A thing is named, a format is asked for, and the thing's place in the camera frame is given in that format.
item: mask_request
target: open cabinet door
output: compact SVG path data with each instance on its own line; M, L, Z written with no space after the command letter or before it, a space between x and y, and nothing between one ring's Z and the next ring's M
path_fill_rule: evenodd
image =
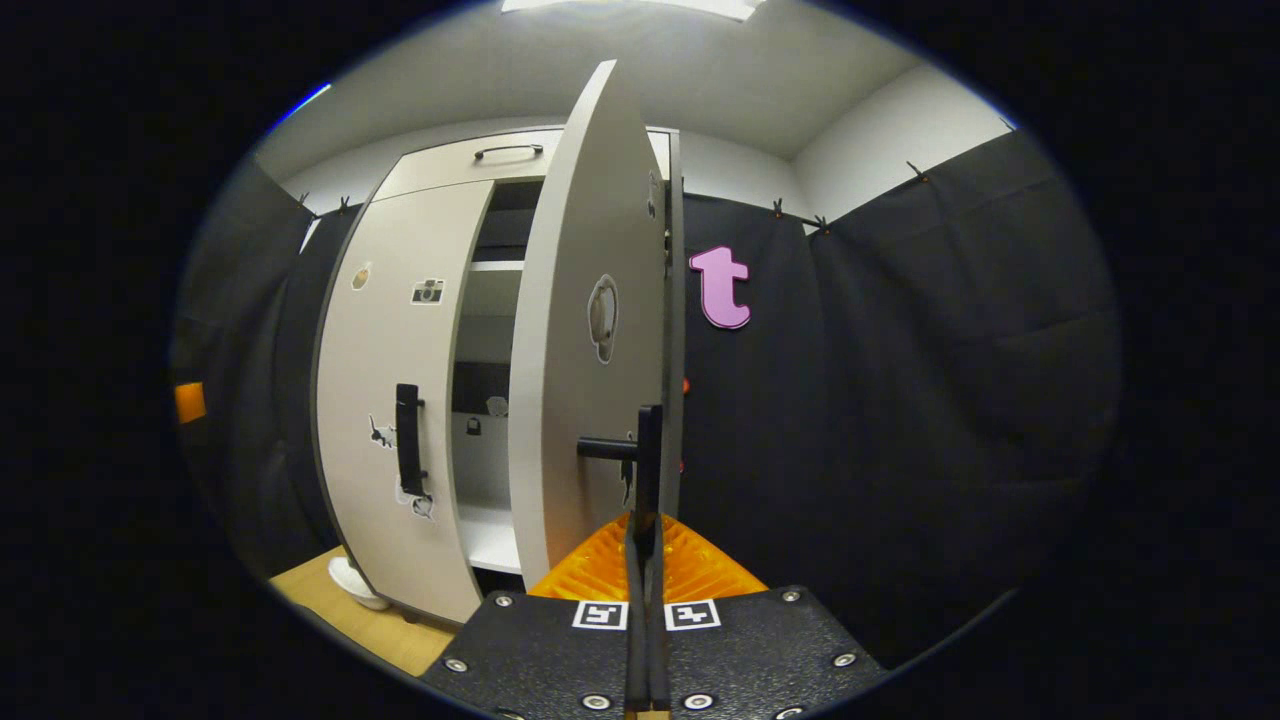
M577 438L623 439L662 402L664 227L645 124L602 63L547 169L520 283L508 461L525 587L630 503L620 462L580 459Z
M352 562L378 594L458 623L480 592L458 533L451 388L460 299L492 196L483 181L369 204L330 290L316 369L321 486ZM421 406L397 407L402 384L416 386ZM426 471L410 493L406 421Z

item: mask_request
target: ceiling light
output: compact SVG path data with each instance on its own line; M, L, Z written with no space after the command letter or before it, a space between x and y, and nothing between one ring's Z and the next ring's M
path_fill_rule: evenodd
M605 3L621 3L623 0L503 0L502 12L509 13L512 10L527 10L530 8L541 8L544 5L561 5L567 3L591 3L596 5L603 5ZM751 17L764 0L641 0L644 3L657 3L659 5L672 5L675 8L689 8L690 10L701 10L704 13L713 13L723 18L735 19L739 22L745 20Z

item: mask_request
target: orange tape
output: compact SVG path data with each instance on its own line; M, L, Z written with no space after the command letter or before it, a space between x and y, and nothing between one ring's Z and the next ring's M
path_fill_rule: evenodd
M186 424L205 416L205 384L187 383L173 388L178 401L178 423Z

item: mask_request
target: white cabinet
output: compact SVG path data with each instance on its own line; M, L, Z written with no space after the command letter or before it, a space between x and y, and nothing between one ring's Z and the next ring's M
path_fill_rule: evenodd
M618 462L579 459L577 438L625 438L680 387L678 142L616 76L603 63L563 128L404 155L343 250L317 346L320 475L353 565L402 606L465 621L494 578L540 580L626 510ZM397 407L404 387L416 407Z

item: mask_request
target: ceiling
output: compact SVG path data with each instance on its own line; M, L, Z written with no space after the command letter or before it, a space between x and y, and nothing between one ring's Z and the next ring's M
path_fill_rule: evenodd
M922 63L801 0L767 0L745 23L650 3L508 14L499 6L477 3L334 79L262 141L259 163L289 177L416 129L567 117L596 64L609 59L648 124L791 160L859 100Z

